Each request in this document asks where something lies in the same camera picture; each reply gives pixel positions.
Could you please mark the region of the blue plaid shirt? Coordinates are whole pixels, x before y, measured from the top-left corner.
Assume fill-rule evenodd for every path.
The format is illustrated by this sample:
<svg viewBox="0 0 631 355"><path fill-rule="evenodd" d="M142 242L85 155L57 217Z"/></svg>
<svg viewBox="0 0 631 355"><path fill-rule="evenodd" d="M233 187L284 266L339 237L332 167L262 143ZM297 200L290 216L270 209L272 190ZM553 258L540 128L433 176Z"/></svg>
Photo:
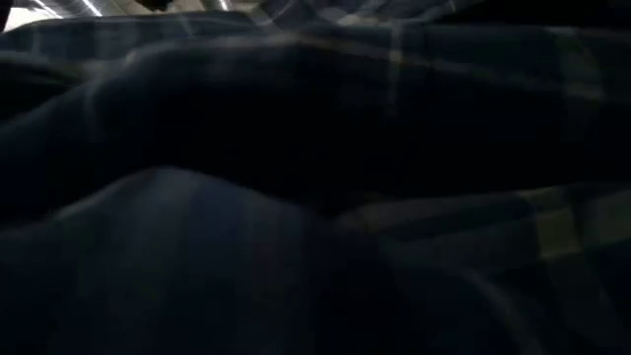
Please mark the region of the blue plaid shirt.
<svg viewBox="0 0 631 355"><path fill-rule="evenodd" d="M0 33L0 355L631 355L631 0Z"/></svg>

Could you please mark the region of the wide silver ventilation duct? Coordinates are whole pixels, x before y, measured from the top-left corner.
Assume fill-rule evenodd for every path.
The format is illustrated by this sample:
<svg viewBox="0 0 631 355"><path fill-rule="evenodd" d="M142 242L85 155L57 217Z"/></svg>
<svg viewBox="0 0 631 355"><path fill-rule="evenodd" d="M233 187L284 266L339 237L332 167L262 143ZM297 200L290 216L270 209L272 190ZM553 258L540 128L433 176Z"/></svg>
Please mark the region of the wide silver ventilation duct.
<svg viewBox="0 0 631 355"><path fill-rule="evenodd" d="M29 0L55 18L102 17L104 12L93 0Z"/></svg>

